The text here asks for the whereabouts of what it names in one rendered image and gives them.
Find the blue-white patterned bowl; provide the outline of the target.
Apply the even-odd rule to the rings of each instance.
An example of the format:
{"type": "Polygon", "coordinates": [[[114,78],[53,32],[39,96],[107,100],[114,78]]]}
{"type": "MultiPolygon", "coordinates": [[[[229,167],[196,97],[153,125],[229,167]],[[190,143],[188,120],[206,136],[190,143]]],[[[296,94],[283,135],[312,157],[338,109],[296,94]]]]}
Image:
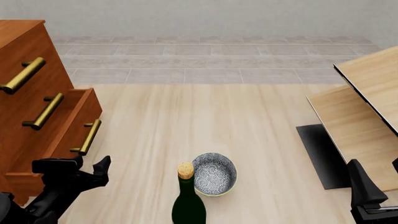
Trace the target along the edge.
{"type": "Polygon", "coordinates": [[[194,187],[200,194],[220,197],[236,184],[238,173],[232,160],[217,152],[206,152],[192,160],[194,187]]]}

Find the dark green corked bottle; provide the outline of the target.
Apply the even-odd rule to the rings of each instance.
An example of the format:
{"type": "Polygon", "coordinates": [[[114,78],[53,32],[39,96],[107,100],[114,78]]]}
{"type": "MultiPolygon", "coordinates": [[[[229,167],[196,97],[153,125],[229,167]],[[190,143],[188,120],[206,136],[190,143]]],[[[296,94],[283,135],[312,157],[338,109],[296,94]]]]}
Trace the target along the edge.
{"type": "Polygon", "coordinates": [[[206,208],[195,192],[194,167],[191,162],[177,166],[180,193],[172,207],[173,224],[206,224],[206,208]]]}

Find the small flat plate on stalk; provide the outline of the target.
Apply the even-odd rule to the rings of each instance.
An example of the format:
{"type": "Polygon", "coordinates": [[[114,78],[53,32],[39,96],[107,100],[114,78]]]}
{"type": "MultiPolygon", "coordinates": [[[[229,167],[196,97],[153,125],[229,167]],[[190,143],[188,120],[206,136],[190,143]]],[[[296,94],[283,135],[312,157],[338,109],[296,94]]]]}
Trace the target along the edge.
{"type": "Polygon", "coordinates": [[[69,159],[41,159],[32,162],[32,173],[35,174],[69,174],[76,172],[78,169],[78,163],[69,159]]]}

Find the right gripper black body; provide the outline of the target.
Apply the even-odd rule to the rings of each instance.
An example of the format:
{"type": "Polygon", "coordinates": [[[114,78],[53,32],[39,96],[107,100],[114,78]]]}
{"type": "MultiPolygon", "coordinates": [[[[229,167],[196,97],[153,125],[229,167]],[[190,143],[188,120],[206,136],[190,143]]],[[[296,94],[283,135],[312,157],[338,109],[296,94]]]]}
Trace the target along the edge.
{"type": "Polygon", "coordinates": [[[398,205],[382,207],[379,204],[351,204],[356,224],[398,224],[398,205]]]}

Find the pale wooden panel, white edge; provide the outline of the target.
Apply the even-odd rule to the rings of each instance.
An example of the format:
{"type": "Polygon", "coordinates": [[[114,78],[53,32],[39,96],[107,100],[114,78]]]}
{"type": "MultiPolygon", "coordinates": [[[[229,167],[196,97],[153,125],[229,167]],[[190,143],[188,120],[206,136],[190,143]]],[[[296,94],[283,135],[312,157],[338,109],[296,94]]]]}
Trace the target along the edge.
{"type": "Polygon", "coordinates": [[[383,192],[398,190],[398,136],[348,85],[307,95],[345,162],[356,159],[383,192]]]}

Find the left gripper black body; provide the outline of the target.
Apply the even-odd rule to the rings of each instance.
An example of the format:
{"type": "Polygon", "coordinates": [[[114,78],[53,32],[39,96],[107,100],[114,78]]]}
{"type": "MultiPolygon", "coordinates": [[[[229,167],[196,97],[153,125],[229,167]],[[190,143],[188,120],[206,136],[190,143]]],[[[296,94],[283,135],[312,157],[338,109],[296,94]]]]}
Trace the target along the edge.
{"type": "Polygon", "coordinates": [[[44,192],[54,197],[79,195],[87,190],[104,187],[109,181],[108,173],[94,171],[86,173],[76,171],[74,174],[44,174],[42,176],[44,192]]]}

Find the wooden cabinet with drawers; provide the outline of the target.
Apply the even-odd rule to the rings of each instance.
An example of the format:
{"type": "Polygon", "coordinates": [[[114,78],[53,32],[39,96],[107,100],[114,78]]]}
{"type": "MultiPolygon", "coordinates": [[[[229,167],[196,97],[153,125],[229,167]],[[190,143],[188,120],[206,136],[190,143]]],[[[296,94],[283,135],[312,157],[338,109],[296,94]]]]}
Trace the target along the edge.
{"type": "Polygon", "coordinates": [[[102,109],[76,89],[42,20],[0,20],[0,192],[18,205],[44,185],[32,162],[87,154],[102,109]]]}

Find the flat black plate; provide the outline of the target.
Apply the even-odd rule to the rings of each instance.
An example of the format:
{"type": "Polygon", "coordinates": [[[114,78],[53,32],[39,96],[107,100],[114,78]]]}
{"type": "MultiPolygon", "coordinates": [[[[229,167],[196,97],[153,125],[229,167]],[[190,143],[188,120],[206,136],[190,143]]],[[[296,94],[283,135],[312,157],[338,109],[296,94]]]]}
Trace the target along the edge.
{"type": "Polygon", "coordinates": [[[297,126],[313,167],[325,190],[350,188],[346,162],[322,124],[297,126]]]}

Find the pale wooden panel, black edge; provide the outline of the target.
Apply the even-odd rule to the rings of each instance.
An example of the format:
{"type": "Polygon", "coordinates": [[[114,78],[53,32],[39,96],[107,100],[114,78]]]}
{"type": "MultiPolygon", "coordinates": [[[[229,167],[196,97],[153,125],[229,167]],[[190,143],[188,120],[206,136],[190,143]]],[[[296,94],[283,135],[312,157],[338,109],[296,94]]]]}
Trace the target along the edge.
{"type": "Polygon", "coordinates": [[[333,66],[398,136],[398,46],[333,66]]]}

